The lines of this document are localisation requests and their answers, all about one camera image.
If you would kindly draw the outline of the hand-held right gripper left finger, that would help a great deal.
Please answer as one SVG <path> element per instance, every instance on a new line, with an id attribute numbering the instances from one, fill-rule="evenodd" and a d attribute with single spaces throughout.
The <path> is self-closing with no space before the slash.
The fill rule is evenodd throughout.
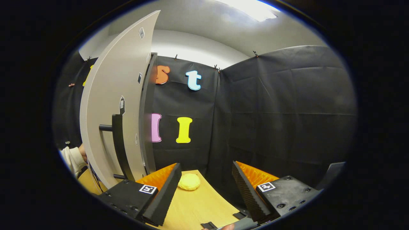
<path id="1" fill-rule="evenodd" d="M 138 181 L 124 179 L 97 197 L 134 220 L 162 226 L 181 176 L 180 163 L 174 163 Z"/>

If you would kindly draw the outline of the dark grey chair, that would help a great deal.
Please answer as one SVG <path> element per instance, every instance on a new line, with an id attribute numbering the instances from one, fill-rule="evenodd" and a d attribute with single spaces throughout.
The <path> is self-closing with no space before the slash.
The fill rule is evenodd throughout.
<path id="1" fill-rule="evenodd" d="M 323 179 L 318 183 L 315 189 L 322 190 L 330 186 L 333 180 L 335 180 L 342 172 L 345 163 L 346 163 L 345 161 L 339 163 L 331 163 L 325 175 L 323 176 Z"/>

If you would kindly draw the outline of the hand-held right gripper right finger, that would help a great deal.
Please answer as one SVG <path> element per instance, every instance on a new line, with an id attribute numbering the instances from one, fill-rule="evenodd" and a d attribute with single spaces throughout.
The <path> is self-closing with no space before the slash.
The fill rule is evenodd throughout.
<path id="1" fill-rule="evenodd" d="M 278 178 L 239 161 L 233 161 L 231 173 L 252 220 L 258 224 L 291 213 L 322 192 L 293 176 Z"/>

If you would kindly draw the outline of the long ceiling light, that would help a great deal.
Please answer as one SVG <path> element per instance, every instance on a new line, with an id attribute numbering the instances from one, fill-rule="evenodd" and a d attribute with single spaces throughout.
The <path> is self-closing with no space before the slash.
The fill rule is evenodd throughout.
<path id="1" fill-rule="evenodd" d="M 260 0 L 215 0 L 245 13 L 258 22 L 277 18 L 279 9 Z"/>

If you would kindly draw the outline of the beige cabinet door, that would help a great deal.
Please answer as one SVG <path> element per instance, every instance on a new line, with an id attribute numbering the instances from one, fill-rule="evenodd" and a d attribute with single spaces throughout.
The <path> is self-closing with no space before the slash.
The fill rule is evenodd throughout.
<path id="1" fill-rule="evenodd" d="M 118 34 L 88 74 L 80 106 L 81 137 L 89 164 L 110 189 L 115 174 L 145 176 L 139 122 L 143 86 L 151 59 L 156 10 Z"/>

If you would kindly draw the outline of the yellow lumpy object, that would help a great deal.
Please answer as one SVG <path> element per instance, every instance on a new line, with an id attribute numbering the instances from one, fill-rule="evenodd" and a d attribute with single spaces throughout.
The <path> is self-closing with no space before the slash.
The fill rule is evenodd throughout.
<path id="1" fill-rule="evenodd" d="M 197 174 L 188 173 L 181 176 L 178 187 L 186 191 L 194 191 L 201 185 L 201 180 Z"/>

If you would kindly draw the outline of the black backdrop cloth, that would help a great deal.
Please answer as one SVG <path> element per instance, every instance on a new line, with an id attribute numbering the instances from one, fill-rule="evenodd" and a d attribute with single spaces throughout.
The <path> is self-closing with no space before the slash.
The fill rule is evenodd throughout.
<path id="1" fill-rule="evenodd" d="M 216 70 L 157 57 L 168 76 L 147 102 L 155 168 L 197 169 L 224 198 L 244 206 L 231 162 L 315 189 L 332 163 L 343 162 L 356 127 L 351 81 L 323 46 L 284 48 Z"/>

